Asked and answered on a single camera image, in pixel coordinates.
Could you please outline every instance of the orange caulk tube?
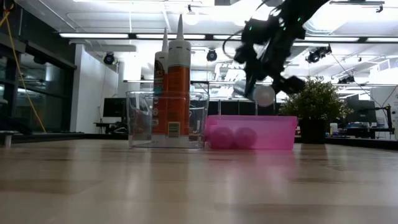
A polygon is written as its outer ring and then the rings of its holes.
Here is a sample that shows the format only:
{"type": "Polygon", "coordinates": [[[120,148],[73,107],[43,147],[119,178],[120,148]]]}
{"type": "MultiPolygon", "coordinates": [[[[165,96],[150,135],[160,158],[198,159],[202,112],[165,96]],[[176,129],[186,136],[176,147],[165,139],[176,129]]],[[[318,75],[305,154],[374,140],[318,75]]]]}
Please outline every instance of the orange caulk tube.
{"type": "Polygon", "coordinates": [[[188,147],[189,143],[191,44],[184,40],[182,28],[180,15],[177,38],[169,43],[167,61],[167,142],[174,147],[188,147]]]}

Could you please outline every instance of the black plant pot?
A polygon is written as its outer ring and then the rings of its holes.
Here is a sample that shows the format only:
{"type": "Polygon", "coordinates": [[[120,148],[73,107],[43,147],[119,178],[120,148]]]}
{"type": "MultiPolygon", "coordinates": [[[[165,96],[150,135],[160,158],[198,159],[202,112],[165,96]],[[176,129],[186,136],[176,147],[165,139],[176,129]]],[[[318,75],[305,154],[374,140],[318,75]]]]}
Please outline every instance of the black plant pot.
{"type": "Polygon", "coordinates": [[[302,119],[298,122],[301,139],[305,144],[324,144],[326,121],[321,119],[302,119]]]}

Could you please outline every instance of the green plant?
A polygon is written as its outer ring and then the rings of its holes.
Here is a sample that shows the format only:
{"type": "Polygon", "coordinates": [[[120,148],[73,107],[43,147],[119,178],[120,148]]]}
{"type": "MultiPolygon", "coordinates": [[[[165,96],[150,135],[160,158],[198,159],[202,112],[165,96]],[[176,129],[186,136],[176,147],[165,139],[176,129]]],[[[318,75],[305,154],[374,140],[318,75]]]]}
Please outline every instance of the green plant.
{"type": "Polygon", "coordinates": [[[323,77],[307,77],[304,90],[289,95],[280,113],[301,119],[331,121],[337,117],[345,117],[352,110],[338,98],[337,87],[330,82],[323,82],[323,77]]]}

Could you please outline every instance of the black cable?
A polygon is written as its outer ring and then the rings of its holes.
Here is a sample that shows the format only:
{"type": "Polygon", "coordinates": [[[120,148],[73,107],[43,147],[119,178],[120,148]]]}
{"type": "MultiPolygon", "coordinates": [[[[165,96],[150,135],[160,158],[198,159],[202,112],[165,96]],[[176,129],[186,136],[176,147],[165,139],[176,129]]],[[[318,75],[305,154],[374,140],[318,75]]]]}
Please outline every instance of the black cable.
{"type": "MultiPolygon", "coordinates": [[[[333,55],[333,54],[331,54],[331,56],[333,56],[333,58],[336,60],[336,62],[338,63],[338,65],[340,65],[340,67],[344,70],[344,72],[345,73],[347,73],[347,75],[349,75],[349,76],[351,76],[348,72],[347,72],[347,70],[340,64],[340,62],[337,60],[337,58],[333,55]]],[[[359,83],[357,83],[356,81],[354,81],[355,82],[355,84],[357,84],[375,103],[377,103],[377,105],[379,105],[380,107],[382,107],[366,90],[364,90],[364,88],[362,88],[362,86],[359,84],[359,83]]]]}
{"type": "Polygon", "coordinates": [[[384,105],[386,104],[387,100],[392,96],[392,94],[395,92],[395,90],[397,89],[398,85],[396,85],[396,87],[392,90],[392,92],[390,93],[390,95],[387,97],[387,99],[384,101],[384,103],[382,104],[382,108],[384,107],[384,105]]]}
{"type": "MultiPolygon", "coordinates": [[[[347,73],[347,75],[350,75],[348,72],[347,72],[347,70],[340,64],[340,62],[337,60],[337,58],[333,55],[333,54],[331,54],[331,56],[333,56],[333,58],[336,60],[336,62],[340,65],[340,67],[344,70],[344,72],[345,73],[347,73]]],[[[383,103],[383,105],[380,105],[366,90],[364,90],[363,88],[362,88],[362,86],[360,85],[360,84],[358,84],[356,81],[354,81],[355,82],[355,84],[357,84],[377,105],[379,105],[381,108],[383,108],[384,107],[384,104],[387,102],[387,100],[391,97],[391,95],[394,93],[394,91],[396,90],[396,88],[398,87],[398,85],[393,89],[393,91],[391,92],[391,94],[389,95],[389,97],[385,100],[385,102],[383,103]]],[[[387,122],[388,122],[388,117],[387,117],[387,114],[386,114],[386,112],[384,111],[384,109],[382,109],[382,111],[383,111],[383,113],[384,113],[384,116],[386,117],[386,120],[387,120],[387,122]]]]}
{"type": "MultiPolygon", "coordinates": [[[[253,14],[254,14],[257,10],[259,10],[259,8],[260,8],[261,6],[265,5],[265,3],[267,3],[268,1],[270,1],[270,0],[263,0],[263,2],[261,2],[260,5],[258,5],[257,9],[254,10],[253,14]]],[[[224,40],[224,42],[223,42],[223,53],[224,53],[228,58],[230,58],[230,59],[234,59],[234,57],[230,56],[229,54],[227,54],[227,53],[225,52],[225,44],[226,44],[233,36],[240,34],[242,31],[243,31],[243,29],[238,30],[238,31],[235,32],[234,34],[230,35],[230,36],[229,36],[226,40],[224,40]]]]}
{"type": "Polygon", "coordinates": [[[392,94],[395,92],[395,90],[397,89],[398,85],[396,85],[396,87],[392,90],[392,92],[390,93],[390,95],[387,97],[387,99],[384,101],[382,107],[384,107],[384,105],[386,104],[387,100],[392,96],[392,94]]]}
{"type": "Polygon", "coordinates": [[[102,105],[102,96],[104,95],[104,87],[105,87],[105,79],[106,79],[106,69],[108,67],[104,65],[105,67],[105,72],[104,72],[104,78],[102,81],[102,90],[101,90],[101,98],[99,99],[99,107],[98,107],[98,114],[99,114],[99,122],[102,123],[102,117],[101,117],[101,105],[102,105]]]}
{"type": "Polygon", "coordinates": [[[235,36],[235,35],[237,35],[237,34],[240,34],[242,31],[243,31],[243,29],[236,31],[234,34],[230,35],[230,36],[229,36],[226,40],[224,40],[224,42],[223,42],[223,53],[224,53],[228,58],[230,58],[230,59],[234,59],[234,57],[233,57],[233,56],[230,56],[229,54],[227,54],[227,53],[225,52],[225,44],[226,44],[227,41],[229,41],[233,36],[235,36]]]}

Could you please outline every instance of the pink plastic bin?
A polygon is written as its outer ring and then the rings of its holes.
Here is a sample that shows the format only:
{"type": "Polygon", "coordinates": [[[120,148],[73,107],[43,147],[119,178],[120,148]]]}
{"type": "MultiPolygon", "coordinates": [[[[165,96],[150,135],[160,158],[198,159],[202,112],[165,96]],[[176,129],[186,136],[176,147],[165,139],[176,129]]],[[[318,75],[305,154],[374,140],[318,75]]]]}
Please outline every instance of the pink plastic bin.
{"type": "Polygon", "coordinates": [[[211,115],[205,137],[212,149],[292,150],[297,117],[211,115]]]}

